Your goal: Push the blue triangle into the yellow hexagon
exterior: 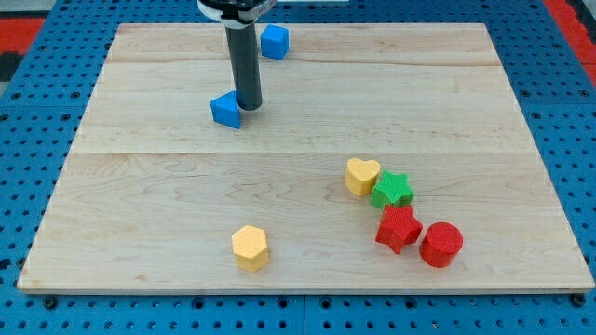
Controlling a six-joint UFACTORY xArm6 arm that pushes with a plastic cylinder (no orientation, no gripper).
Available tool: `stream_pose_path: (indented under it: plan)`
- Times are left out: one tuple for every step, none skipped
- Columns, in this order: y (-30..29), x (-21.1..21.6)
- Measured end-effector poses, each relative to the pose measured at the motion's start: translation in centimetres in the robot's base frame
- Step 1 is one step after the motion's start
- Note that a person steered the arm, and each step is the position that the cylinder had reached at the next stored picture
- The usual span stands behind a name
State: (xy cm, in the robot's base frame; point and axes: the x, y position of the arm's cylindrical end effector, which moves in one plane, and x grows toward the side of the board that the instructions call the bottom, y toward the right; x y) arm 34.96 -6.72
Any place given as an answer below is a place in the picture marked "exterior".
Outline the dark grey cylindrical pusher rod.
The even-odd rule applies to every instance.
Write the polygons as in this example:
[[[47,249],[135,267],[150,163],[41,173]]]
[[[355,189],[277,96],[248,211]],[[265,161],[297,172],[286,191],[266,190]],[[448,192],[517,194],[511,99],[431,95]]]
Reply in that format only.
[[[258,44],[253,23],[242,29],[226,28],[237,103],[246,111],[259,109],[263,104]]]

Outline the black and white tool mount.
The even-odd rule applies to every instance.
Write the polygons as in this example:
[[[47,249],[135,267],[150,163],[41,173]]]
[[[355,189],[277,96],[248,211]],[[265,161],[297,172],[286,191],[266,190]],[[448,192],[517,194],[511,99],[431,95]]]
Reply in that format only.
[[[277,0],[197,0],[199,11],[229,29],[244,29],[269,12]]]

